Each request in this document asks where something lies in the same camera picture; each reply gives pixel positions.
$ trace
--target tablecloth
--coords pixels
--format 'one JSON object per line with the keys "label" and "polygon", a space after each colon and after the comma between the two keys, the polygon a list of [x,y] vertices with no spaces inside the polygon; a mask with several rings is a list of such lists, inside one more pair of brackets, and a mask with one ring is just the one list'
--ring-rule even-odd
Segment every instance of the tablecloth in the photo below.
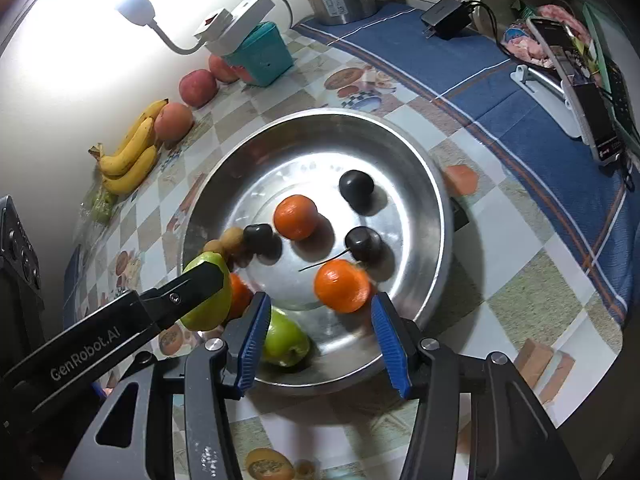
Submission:
{"label": "tablecloth", "polygon": [[[616,165],[598,167],[510,79],[516,64],[492,40],[468,29],[449,41],[427,39],[421,13],[387,3],[360,22],[327,27],[311,19],[295,29],[389,73],[482,142],[527,189],[622,326],[640,293],[635,188]],[[635,170],[632,178],[640,182]]]}
{"label": "tablecloth", "polygon": [[[114,213],[97,244],[81,255],[82,272],[69,305],[82,319],[124,290],[143,291],[177,276],[180,230],[204,177],[246,136],[306,108],[354,107],[409,133],[442,168],[470,222],[454,235],[454,257],[441,305],[426,332],[456,352],[511,359],[526,338],[575,359],[564,386],[546,405],[560,424],[597,384],[620,351],[622,335],[562,237],[511,171],[465,127],[391,74],[342,50],[284,34],[295,66],[268,88],[223,86],[194,111],[196,125]],[[179,349],[197,338],[176,327]],[[145,349],[174,351],[161,334]],[[127,358],[102,379],[113,386]],[[273,447],[292,462],[316,463],[318,478],[397,478],[411,436],[416,401],[404,402],[385,373],[322,397],[284,397],[254,386],[228,402],[231,431],[244,470],[255,447]],[[468,397],[461,421],[469,418]],[[187,478],[182,397],[174,399],[174,463]],[[468,457],[456,458],[466,478]]]}

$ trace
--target tray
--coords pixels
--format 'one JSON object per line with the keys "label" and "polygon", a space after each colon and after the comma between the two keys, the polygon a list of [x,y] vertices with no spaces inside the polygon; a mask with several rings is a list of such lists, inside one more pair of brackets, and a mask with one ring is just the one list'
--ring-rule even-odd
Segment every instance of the tray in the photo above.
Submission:
{"label": "tray", "polygon": [[[366,211],[354,211],[338,192],[341,174],[354,169],[376,183]],[[385,243],[382,259],[367,268],[370,278],[401,316],[423,327],[449,268],[450,205],[436,165],[396,126],[343,108],[297,112],[249,136],[211,171],[191,208],[178,268],[227,227],[273,225],[275,207],[292,194],[314,200],[321,226],[302,242],[282,238],[277,260],[254,256],[234,272],[267,292],[312,340],[303,363],[261,364],[256,380],[285,394],[325,394],[372,376],[383,368],[382,356],[369,306],[334,312],[313,293],[318,268],[298,270],[341,252],[351,228],[369,226]]]}

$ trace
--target blue gripper pad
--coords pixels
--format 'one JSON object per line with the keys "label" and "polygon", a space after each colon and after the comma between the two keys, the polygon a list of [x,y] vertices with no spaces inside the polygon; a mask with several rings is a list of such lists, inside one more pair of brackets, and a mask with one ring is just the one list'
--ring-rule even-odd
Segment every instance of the blue gripper pad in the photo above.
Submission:
{"label": "blue gripper pad", "polygon": [[262,355],[262,345],[267,337],[267,330],[271,322],[271,298],[265,294],[258,307],[254,324],[249,331],[244,348],[238,355],[238,378],[237,385],[240,395],[244,396],[254,383],[255,370]]}
{"label": "blue gripper pad", "polygon": [[371,300],[371,322],[382,350],[391,385],[400,392],[403,399],[406,399],[411,389],[406,353],[377,295]]}

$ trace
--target green apple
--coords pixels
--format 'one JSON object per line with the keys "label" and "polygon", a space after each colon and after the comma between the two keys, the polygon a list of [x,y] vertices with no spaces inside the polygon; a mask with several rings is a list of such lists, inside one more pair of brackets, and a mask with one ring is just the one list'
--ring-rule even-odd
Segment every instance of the green apple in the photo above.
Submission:
{"label": "green apple", "polygon": [[298,324],[281,310],[272,308],[262,360],[284,367],[297,365],[309,352],[309,347],[309,338]]}
{"label": "green apple", "polygon": [[188,330],[213,330],[226,319],[231,307],[231,279],[229,278],[229,269],[226,266],[224,258],[218,253],[207,251],[196,256],[189,262],[183,272],[193,269],[202,262],[210,262],[217,265],[224,276],[222,289],[217,291],[208,300],[204,300],[193,310],[190,310],[180,318],[183,325]]}

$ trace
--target small kiwi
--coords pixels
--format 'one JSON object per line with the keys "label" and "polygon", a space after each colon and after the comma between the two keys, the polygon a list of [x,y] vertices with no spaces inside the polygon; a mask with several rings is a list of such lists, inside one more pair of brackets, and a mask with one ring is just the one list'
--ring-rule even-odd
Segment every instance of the small kiwi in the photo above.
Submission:
{"label": "small kiwi", "polygon": [[211,251],[212,253],[218,253],[226,260],[226,249],[220,240],[209,240],[202,248],[203,253]]}
{"label": "small kiwi", "polygon": [[220,237],[220,243],[227,253],[241,253],[244,251],[244,233],[242,229],[236,226],[226,229]]}

